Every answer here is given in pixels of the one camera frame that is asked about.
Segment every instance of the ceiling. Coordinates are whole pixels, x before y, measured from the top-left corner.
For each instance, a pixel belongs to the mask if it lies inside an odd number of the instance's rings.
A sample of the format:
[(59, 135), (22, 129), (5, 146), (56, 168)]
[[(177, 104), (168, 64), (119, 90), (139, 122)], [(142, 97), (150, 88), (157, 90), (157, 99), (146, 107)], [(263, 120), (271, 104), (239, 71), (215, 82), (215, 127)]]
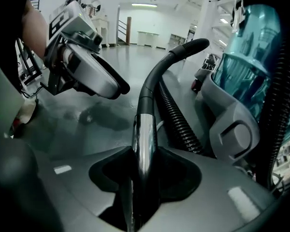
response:
[[(202, 9), (202, 3), (203, 0), (180, 0), (177, 9), (191, 10), (192, 8), (195, 10), (195, 14), (199, 15)], [(217, 17), (212, 25), (214, 36), (212, 41), (221, 49), (224, 49), (225, 45), (223, 45), (219, 40), (222, 39), (227, 43), (232, 34), (230, 21), (232, 19), (231, 15), (234, 7), (234, 0), (218, 0), (217, 5)], [(195, 19), (194, 23), (196, 25), (198, 24), (198, 18)]]

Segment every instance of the wire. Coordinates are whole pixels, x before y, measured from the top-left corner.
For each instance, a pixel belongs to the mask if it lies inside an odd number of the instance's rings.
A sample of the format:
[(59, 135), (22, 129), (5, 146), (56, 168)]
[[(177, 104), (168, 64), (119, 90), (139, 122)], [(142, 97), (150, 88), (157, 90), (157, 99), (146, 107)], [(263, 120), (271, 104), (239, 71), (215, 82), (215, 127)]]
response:
[(164, 120), (159, 122), (159, 124), (157, 125), (157, 132), (159, 131), (161, 126), (163, 126), (163, 124), (164, 124)]
[(241, 166), (235, 166), (236, 169), (238, 169), (239, 171), (243, 172), (244, 174), (248, 175), (247, 171), (245, 168), (241, 167)]
[(278, 190), (283, 190), (283, 191), (288, 191), (290, 189), (290, 182), (288, 182), (287, 184), (283, 181), (282, 182), (283, 186), (281, 188), (279, 188)]
[(27, 99), (30, 99), (30, 98), (32, 98), (32, 97), (34, 97), (34, 96), (36, 96), (41, 90), (42, 90), (42, 86), (40, 86), (40, 87), (38, 87), (38, 89), (34, 92), (34, 93), (32, 93), (32, 94), (28, 94), (26, 91), (24, 91), (24, 90), (21, 90), (21, 92), (23, 93), (23, 95), (27, 98)]
[(284, 192), (284, 189), (285, 189), (285, 184), (283, 183), (284, 176), (280, 176), (279, 174), (275, 174), (275, 173), (272, 173), (272, 175), (275, 176), (275, 177), (277, 177), (279, 179), (279, 181), (273, 187), (273, 189), (271, 190), (271, 193), (273, 193), (278, 188), (278, 186), (280, 184), (283, 186), (283, 191), (282, 191), (282, 193), (283, 193)]

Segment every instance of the staircase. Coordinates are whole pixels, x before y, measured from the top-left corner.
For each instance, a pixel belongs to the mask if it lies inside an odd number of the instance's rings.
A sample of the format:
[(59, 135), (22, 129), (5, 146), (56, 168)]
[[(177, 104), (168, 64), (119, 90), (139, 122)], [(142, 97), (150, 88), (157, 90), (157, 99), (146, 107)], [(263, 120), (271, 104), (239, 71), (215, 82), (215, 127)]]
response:
[(36, 10), (40, 10), (40, 0), (30, 0), (32, 6), (36, 9)]
[(127, 23), (118, 20), (117, 45), (130, 45), (131, 21), (131, 17), (127, 17)]
[(125, 41), (123, 41), (121, 38), (118, 37), (117, 45), (122, 46), (122, 45), (130, 45), (130, 44), (126, 43)]

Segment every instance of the vacuum hose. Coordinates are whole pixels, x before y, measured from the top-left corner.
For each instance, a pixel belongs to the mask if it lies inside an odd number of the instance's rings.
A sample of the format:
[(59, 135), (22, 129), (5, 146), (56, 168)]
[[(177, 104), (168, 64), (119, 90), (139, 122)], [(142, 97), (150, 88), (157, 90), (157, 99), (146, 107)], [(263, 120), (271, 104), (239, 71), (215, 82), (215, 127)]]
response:
[(275, 73), (266, 92), (259, 120), (256, 180), (272, 188), (272, 171), (290, 117), (290, 35), (281, 46)]
[(169, 51), (169, 53), (158, 64), (156, 64), (147, 76), (140, 92), (136, 114), (153, 115), (154, 90), (164, 72), (170, 68), (172, 64), (201, 52), (208, 46), (209, 41), (207, 39), (196, 39), (183, 45), (178, 45)]
[(202, 154), (203, 148), (198, 138), (179, 110), (163, 79), (157, 84), (155, 91), (160, 116), (164, 120), (165, 128), (174, 147), (195, 154)]

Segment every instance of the floor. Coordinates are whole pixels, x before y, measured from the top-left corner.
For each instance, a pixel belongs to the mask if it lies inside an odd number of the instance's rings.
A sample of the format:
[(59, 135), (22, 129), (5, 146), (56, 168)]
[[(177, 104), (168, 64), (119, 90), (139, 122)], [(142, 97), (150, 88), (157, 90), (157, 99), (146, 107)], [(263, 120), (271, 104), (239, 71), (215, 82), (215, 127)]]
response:
[[(148, 73), (166, 55), (165, 50), (145, 46), (105, 48), (103, 57), (125, 78), (131, 89), (116, 100), (67, 90), (52, 96), (46, 90), (38, 94), (39, 105), (34, 119), (26, 124), (19, 137), (33, 149), (46, 152), (54, 160), (93, 154), (119, 146), (131, 145), (132, 128), (138, 96)], [(203, 146), (208, 147), (208, 122), (212, 118), (202, 97), (190, 89), (193, 74), (199, 69), (194, 63), (181, 61), (163, 76), (174, 100)], [(47, 83), (48, 70), (40, 80), (30, 84), (34, 92), (40, 81)], [(156, 111), (157, 123), (160, 121)], [(162, 127), (158, 144), (168, 146)]]

